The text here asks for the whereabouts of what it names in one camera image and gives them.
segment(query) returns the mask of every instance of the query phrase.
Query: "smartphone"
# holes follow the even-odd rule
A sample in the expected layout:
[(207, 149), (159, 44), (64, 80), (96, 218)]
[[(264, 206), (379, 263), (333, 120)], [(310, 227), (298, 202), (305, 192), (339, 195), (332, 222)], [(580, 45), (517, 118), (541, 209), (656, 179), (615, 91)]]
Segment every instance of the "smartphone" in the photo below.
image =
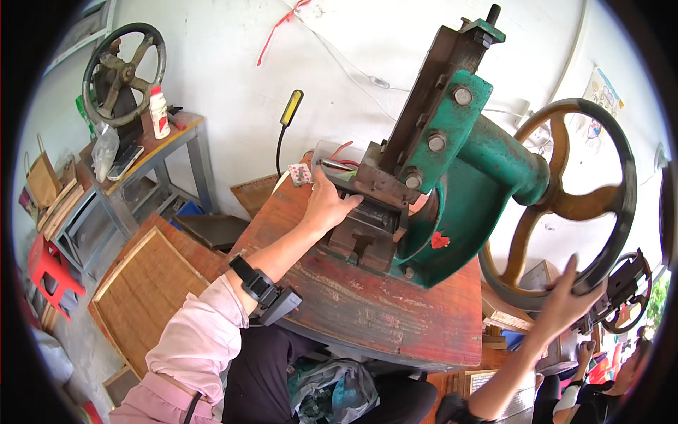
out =
[(136, 161), (143, 152), (143, 146), (136, 146), (127, 149), (127, 151), (119, 160), (113, 162), (113, 166), (108, 172), (108, 179), (111, 181), (118, 181), (120, 178), (122, 178), (122, 176), (125, 175), (127, 170), (132, 166), (134, 161)]

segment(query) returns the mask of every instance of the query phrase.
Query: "black cable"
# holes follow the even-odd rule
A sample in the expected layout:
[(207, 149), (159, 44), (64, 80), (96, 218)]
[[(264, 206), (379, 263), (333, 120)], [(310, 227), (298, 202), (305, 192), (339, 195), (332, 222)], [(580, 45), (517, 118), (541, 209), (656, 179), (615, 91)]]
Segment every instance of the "black cable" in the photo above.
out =
[(280, 131), (280, 137), (278, 138), (278, 151), (275, 153), (275, 167), (278, 169), (278, 178), (282, 177), (282, 173), (280, 173), (280, 146), (283, 144), (283, 135), (285, 134), (285, 130), (287, 129), (287, 126), (283, 125), (283, 129)]
[(198, 401), (202, 397), (202, 393), (198, 392), (193, 396), (193, 399), (191, 400), (191, 404), (188, 406), (188, 411), (186, 411), (186, 418), (184, 418), (184, 424), (189, 424), (191, 422), (191, 418), (193, 418), (193, 411), (195, 410), (195, 406), (198, 404)]

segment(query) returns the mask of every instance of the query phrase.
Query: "gray floor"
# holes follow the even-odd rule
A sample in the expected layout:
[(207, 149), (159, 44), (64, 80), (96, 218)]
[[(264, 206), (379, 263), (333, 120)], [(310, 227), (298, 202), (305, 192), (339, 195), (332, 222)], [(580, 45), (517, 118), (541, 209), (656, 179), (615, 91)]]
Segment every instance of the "gray floor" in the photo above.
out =
[(73, 375), (64, 386), (66, 392), (76, 404), (91, 400), (106, 424), (113, 404), (102, 383), (120, 371), (123, 361), (95, 325), (87, 304), (124, 244), (125, 240), (116, 232), (107, 243), (102, 260), (92, 270), (96, 279), (88, 275), (82, 277), (87, 294), (79, 299), (78, 309), (71, 313), (71, 322), (60, 317), (53, 331), (73, 363)]

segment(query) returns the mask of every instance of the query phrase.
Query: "handwheel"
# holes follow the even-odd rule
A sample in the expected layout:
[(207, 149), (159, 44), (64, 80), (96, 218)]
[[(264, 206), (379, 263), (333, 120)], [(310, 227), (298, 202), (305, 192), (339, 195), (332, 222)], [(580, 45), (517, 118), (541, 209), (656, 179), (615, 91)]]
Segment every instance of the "handwheel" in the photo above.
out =
[[(624, 262), (627, 259), (633, 259), (634, 261), (638, 260), (637, 257), (638, 254), (636, 252), (623, 254), (622, 256), (620, 256), (620, 258), (617, 260), (614, 266), (616, 267), (617, 265), (619, 265), (620, 263)], [(608, 332), (611, 332), (612, 334), (623, 334), (629, 331), (631, 328), (635, 327), (636, 324), (640, 322), (641, 318), (645, 314), (645, 310), (647, 309), (647, 304), (649, 303), (651, 294), (652, 294), (652, 274), (647, 274), (647, 291), (645, 291), (645, 294), (638, 294), (630, 298), (626, 302), (629, 305), (632, 305), (633, 303), (640, 303), (641, 309), (640, 312), (638, 313), (638, 316), (629, 325), (625, 327), (617, 327), (617, 321), (619, 320), (620, 317), (619, 313), (621, 311), (621, 308), (619, 307), (615, 310), (612, 321), (602, 320), (600, 321), (600, 323)]]
[[(570, 140), (565, 127), (566, 113), (582, 113), (599, 122), (609, 133), (619, 154), (622, 182), (618, 186), (605, 186), (586, 195), (571, 195), (563, 190), (563, 173), (570, 154)], [(568, 98), (551, 103), (532, 115), (515, 134), (520, 143), (525, 142), (539, 126), (551, 121), (553, 156), (549, 163), (550, 179), (544, 195), (534, 205), (528, 206), (518, 222), (508, 263), (503, 274), (497, 272), (492, 260), (490, 243), (480, 253), (480, 265), (488, 284), (497, 295), (510, 305), (526, 311), (539, 311), (547, 291), (524, 290), (518, 287), (525, 269), (527, 241), (539, 218), (557, 214), (574, 221), (597, 218), (614, 212), (617, 222), (598, 257), (577, 275), (572, 292), (590, 292), (607, 276), (616, 263), (631, 230), (636, 207), (636, 170), (629, 142), (617, 121), (601, 106), (581, 98)]]
[[(134, 52), (134, 57), (132, 61), (125, 62), (124, 60), (118, 58), (116, 55), (111, 52), (111, 44), (113, 44), (118, 38), (122, 37), (125, 34), (129, 33), (143, 33), (144, 40), (141, 42), (139, 47), (136, 48)], [(154, 45), (158, 53), (158, 67), (155, 72), (155, 78), (153, 82), (148, 82), (144, 79), (137, 77), (136, 69), (137, 66), (141, 63), (146, 51), (150, 46)], [(144, 24), (141, 22), (134, 24), (127, 24), (121, 26), (117, 30), (113, 31), (111, 35), (106, 37), (104, 41), (94, 50), (92, 57), (87, 64), (85, 69), (85, 75), (83, 76), (83, 86), (82, 86), (82, 96), (83, 104), (85, 107), (85, 112), (87, 116), (95, 124), (103, 121), (109, 124), (112, 127), (123, 126), (127, 123), (132, 122), (137, 116), (140, 116), (148, 108), (148, 104), (151, 101), (151, 88), (155, 85), (159, 85), (165, 74), (165, 65), (167, 63), (167, 51), (165, 50), (165, 42), (163, 37), (160, 35), (157, 29), (149, 24)], [(97, 65), (101, 64), (108, 69), (115, 70), (115, 76), (113, 82), (111, 83), (111, 88), (108, 91), (106, 100), (104, 104), (96, 108), (92, 103), (92, 98), (90, 97), (91, 83), (92, 83), (92, 74)], [(118, 99), (118, 93), (120, 89), (128, 85), (135, 90), (138, 90), (143, 93), (144, 98), (141, 101), (136, 109), (127, 115), (120, 117), (111, 117), (111, 111), (113, 110), (113, 105)]]

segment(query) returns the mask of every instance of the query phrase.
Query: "yellow lamp head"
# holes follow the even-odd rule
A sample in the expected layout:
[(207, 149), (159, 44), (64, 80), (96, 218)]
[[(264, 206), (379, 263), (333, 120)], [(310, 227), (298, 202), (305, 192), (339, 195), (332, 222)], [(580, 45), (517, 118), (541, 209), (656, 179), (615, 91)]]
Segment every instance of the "yellow lamp head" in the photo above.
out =
[(287, 102), (287, 107), (285, 107), (285, 112), (283, 112), (283, 116), (280, 118), (280, 123), (283, 124), (283, 127), (289, 127), (290, 124), (292, 123), (292, 118), (294, 118), (294, 114), (296, 113), (296, 110), (299, 108), (299, 104), (301, 103), (301, 99), (304, 98), (304, 92), (301, 90), (294, 90), (292, 92), (292, 95), (290, 96), (290, 101)]

